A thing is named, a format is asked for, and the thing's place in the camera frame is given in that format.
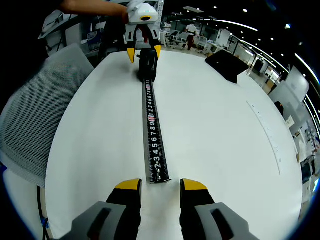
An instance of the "ceiling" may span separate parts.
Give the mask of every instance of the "ceiling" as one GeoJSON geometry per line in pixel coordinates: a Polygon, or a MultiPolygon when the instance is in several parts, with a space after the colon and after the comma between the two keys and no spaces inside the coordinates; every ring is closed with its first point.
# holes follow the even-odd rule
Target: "ceiling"
{"type": "MultiPolygon", "coordinates": [[[[269,55],[272,53],[272,57],[288,70],[296,66],[302,74],[306,74],[306,79],[311,83],[308,95],[313,102],[318,103],[320,102],[320,85],[295,56],[298,54],[302,57],[316,75],[320,76],[318,67],[320,47],[314,34],[319,21],[315,20],[318,14],[315,4],[316,2],[311,0],[300,3],[289,0],[166,0],[163,15],[170,16],[170,21],[192,20],[198,17],[209,19],[209,16],[212,16],[218,20],[231,21],[257,29],[258,32],[230,23],[199,21],[208,23],[213,29],[228,27],[236,37],[243,37],[244,41],[257,44],[258,48],[269,55]],[[203,13],[187,12],[183,9],[187,6],[199,9],[203,13]],[[286,24],[290,24],[291,28],[285,29],[286,24]]],[[[283,69],[275,62],[274,64],[277,70],[281,69],[280,73],[285,78],[287,73],[283,73],[283,69]]]]}

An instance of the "office desk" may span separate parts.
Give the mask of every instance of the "office desk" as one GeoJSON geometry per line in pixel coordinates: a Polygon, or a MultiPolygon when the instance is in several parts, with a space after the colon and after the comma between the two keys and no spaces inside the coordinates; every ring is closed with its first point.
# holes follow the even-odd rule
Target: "office desk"
{"type": "Polygon", "coordinates": [[[112,53],[87,78],[68,106],[51,147],[46,208],[55,238],[122,181],[141,178],[138,239],[183,239],[180,179],[207,186],[249,222],[261,240],[285,237],[302,202],[295,144],[269,97],[246,73],[226,81],[201,57],[162,51],[154,91],[172,181],[148,184],[143,144],[139,59],[112,53]],[[255,104],[281,149],[280,167],[255,104]]]}
{"type": "Polygon", "coordinates": [[[225,50],[222,46],[219,46],[219,45],[217,45],[217,44],[215,44],[215,43],[213,43],[213,42],[207,42],[207,44],[209,44],[209,45],[212,46],[212,47],[216,47],[216,50],[213,52],[213,54],[216,54],[217,52],[219,52],[219,51],[221,51],[221,50],[224,50],[224,51],[226,51],[226,52],[228,52],[228,53],[231,53],[230,51],[225,50]]]}

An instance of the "gray mesh chair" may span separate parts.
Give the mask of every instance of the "gray mesh chair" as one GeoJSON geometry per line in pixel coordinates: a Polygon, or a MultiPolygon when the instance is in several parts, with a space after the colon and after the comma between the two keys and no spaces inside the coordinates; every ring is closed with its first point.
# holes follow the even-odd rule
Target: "gray mesh chair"
{"type": "Polygon", "coordinates": [[[0,116],[0,161],[8,169],[45,187],[60,120],[93,69],[73,44],[49,57],[40,72],[12,95],[0,116]]]}

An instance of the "human arm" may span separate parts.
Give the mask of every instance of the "human arm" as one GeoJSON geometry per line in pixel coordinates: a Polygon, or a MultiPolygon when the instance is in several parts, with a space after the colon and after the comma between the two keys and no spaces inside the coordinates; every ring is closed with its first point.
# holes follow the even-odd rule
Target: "human arm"
{"type": "Polygon", "coordinates": [[[121,17],[128,22],[127,7],[102,0],[63,0],[60,10],[66,14],[121,17]]]}

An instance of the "measuring tape blade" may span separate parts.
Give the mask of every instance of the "measuring tape blade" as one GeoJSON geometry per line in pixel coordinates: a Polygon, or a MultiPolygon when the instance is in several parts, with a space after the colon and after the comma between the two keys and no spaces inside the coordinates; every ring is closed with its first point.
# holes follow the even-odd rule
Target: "measuring tape blade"
{"type": "Polygon", "coordinates": [[[151,183],[164,183],[170,179],[161,135],[159,115],[157,111],[154,86],[152,80],[144,80],[146,128],[147,128],[147,158],[151,183]]]}

